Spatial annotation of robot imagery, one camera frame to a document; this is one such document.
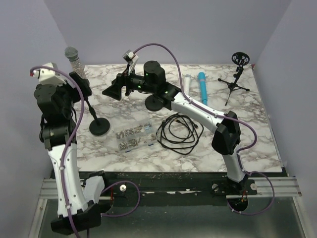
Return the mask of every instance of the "microphone grille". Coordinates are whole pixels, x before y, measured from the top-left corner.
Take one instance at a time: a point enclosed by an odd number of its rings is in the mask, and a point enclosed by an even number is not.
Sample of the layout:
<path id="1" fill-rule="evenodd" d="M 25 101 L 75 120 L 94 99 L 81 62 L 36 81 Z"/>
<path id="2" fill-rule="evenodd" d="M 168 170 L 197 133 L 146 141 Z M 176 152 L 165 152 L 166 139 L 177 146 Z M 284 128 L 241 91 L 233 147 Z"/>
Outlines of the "microphone grille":
<path id="1" fill-rule="evenodd" d="M 78 50 L 75 47 L 68 46 L 65 49 L 65 56 L 69 59 L 69 61 L 78 60 Z"/>

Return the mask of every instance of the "silver microphone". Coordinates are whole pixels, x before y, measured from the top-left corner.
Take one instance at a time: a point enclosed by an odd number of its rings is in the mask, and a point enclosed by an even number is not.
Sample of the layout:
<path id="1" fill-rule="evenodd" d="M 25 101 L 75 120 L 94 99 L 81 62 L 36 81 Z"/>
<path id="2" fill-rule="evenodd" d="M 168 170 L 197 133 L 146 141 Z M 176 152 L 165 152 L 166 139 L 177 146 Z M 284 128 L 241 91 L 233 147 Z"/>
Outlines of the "silver microphone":
<path id="1" fill-rule="evenodd" d="M 81 63 L 78 57 L 78 50 L 74 47 L 66 47 L 65 56 L 69 59 L 71 67 L 82 79 L 87 79 L 84 68 L 85 66 Z"/>

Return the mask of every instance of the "black tripod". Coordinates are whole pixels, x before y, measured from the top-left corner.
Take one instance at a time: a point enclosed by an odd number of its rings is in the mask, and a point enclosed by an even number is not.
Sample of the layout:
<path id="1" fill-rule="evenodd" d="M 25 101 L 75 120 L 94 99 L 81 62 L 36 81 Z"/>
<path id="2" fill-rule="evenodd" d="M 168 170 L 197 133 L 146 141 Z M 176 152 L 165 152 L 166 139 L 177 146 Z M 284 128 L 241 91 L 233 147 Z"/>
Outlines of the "black tripod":
<path id="1" fill-rule="evenodd" d="M 227 81 L 224 81 L 222 80 L 221 78 L 218 79 L 219 82 L 224 82 L 228 85 L 228 88 L 230 89 L 230 93 L 229 93 L 229 97 L 226 101 L 226 104 L 225 106 L 227 106 L 228 104 L 228 101 L 229 101 L 229 98 L 230 98 L 230 95 L 233 91 L 236 91 L 236 90 L 239 90 L 239 89 L 244 89 L 246 90 L 247 92 L 249 92 L 250 90 L 248 88 L 244 88 L 244 87 L 240 87 L 237 82 L 238 82 L 238 79 L 240 78 L 242 72 L 243 72 L 243 66 L 247 65 L 250 61 L 250 58 L 247 54 L 243 53 L 243 52 L 237 52 L 237 53 L 234 53 L 233 56 L 232 56 L 232 61 L 238 65 L 237 69 L 236 69 L 236 72 L 233 77 L 235 78 L 234 82 L 233 83 L 229 83 Z"/>

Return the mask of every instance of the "white wall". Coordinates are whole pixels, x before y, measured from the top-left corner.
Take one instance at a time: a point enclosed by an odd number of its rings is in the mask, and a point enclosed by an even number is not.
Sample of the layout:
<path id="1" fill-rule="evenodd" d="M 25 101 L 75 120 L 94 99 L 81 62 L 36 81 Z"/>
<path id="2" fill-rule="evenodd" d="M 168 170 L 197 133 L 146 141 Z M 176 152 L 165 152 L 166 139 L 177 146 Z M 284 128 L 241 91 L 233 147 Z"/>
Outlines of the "white wall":
<path id="1" fill-rule="evenodd" d="M 317 1 L 292 0 L 255 67 L 287 171 L 317 234 Z"/>
<path id="2" fill-rule="evenodd" d="M 256 62 L 290 0 L 45 0 L 68 45 L 89 64 L 124 63 L 128 49 L 168 46 L 180 63 L 232 63 L 237 51 Z M 173 63 L 157 47 L 140 62 Z"/>
<path id="3" fill-rule="evenodd" d="M 43 0 L 5 1 L 0 32 L 0 237 L 25 238 L 43 177 L 51 170 L 39 141 L 37 80 L 29 69 L 50 61 L 70 67 L 64 39 Z"/>

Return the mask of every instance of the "marble surface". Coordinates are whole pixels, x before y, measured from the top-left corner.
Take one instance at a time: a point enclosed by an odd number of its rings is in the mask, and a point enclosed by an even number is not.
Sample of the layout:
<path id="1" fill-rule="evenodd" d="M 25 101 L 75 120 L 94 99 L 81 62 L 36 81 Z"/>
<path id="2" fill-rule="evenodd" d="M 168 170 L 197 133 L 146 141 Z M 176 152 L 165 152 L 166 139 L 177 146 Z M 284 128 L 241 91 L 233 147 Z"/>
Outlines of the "marble surface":
<path id="1" fill-rule="evenodd" d="M 167 81 L 178 85 L 176 66 L 161 65 L 166 72 Z M 85 67 L 87 78 L 93 90 L 90 103 L 97 115 L 107 118 L 111 123 L 110 131 L 103 136 L 93 136 L 89 132 L 89 124 L 93 120 L 85 106 L 83 121 L 77 133 L 78 141 L 78 167 L 81 171 L 123 171 L 123 172 L 223 172 L 226 167 L 222 156 L 215 152 L 211 146 L 212 134 L 204 131 L 199 144 L 190 155 L 183 156 L 170 150 L 163 149 L 156 143 L 153 146 L 144 146 L 139 150 L 128 153 L 119 152 L 116 142 L 116 126 L 121 123 L 129 124 L 141 120 L 147 115 L 157 128 L 161 121 L 175 113 L 167 109 L 159 112 L 147 112 L 144 100 L 147 94 L 133 92 L 129 97 L 122 93 L 122 100 L 116 101 L 102 95 L 102 91 L 111 85 L 116 75 L 123 72 L 125 65 L 87 65 Z M 199 72 L 204 72 L 207 78 L 207 93 L 209 106 L 214 109 L 228 112 L 234 111 L 240 120 L 249 123 L 258 134 L 257 144 L 250 150 L 241 152 L 245 168 L 249 171 L 280 172 L 281 163 L 269 130 L 267 118 L 253 77 L 251 66 L 246 66 L 238 83 L 250 88 L 250 92 L 237 90 L 231 94 L 229 103 L 225 106 L 229 89 L 226 84 L 218 82 L 218 78 L 233 81 L 235 65 L 182 65 L 182 75 L 190 74 L 197 78 Z M 136 73 L 143 75 L 143 65 L 136 66 Z M 199 83 L 192 80 L 190 96 L 200 100 Z M 241 146 L 248 145 L 253 140 L 252 132 L 241 126 Z"/>

